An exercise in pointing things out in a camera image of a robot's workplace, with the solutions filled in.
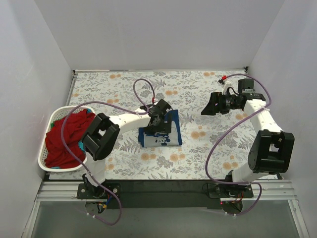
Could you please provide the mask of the dark blue t shirt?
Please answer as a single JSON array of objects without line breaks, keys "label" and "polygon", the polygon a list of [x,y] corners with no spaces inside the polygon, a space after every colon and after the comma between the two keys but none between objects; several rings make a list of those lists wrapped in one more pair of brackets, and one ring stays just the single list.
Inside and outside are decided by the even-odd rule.
[{"label": "dark blue t shirt", "polygon": [[180,146],[182,137],[180,131],[178,110],[169,111],[163,120],[163,129],[170,132],[163,132],[161,129],[155,133],[146,132],[146,128],[138,129],[138,142],[142,147],[162,147],[162,146]]}]

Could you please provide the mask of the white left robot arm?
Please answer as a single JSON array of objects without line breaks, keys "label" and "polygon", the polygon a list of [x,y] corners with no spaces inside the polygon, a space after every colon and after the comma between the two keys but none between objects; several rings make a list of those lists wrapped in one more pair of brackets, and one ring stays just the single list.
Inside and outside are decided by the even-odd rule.
[{"label": "white left robot arm", "polygon": [[[138,130],[138,143],[143,147],[169,146],[178,139],[178,110],[161,99],[156,103],[144,105],[135,111],[118,116],[97,114],[81,141],[95,162],[108,157],[119,136]],[[86,172],[78,186],[78,199],[105,199],[121,194],[171,193],[174,189],[172,179],[107,179],[102,172]]]}]

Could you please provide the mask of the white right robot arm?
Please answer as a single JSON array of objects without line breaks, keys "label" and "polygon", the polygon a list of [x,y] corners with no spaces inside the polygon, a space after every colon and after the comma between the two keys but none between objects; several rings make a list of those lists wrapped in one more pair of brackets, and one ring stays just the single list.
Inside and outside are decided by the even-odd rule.
[{"label": "white right robot arm", "polygon": [[219,81],[221,92],[212,92],[203,116],[227,114],[230,110],[242,110],[252,123],[256,137],[248,154],[247,162],[238,169],[231,170],[225,179],[212,179],[204,187],[210,198],[252,197],[251,184],[268,175],[285,173],[290,164],[295,137],[277,125],[268,107],[271,97],[268,93],[257,93],[255,79],[243,75],[234,90],[227,76]]}]

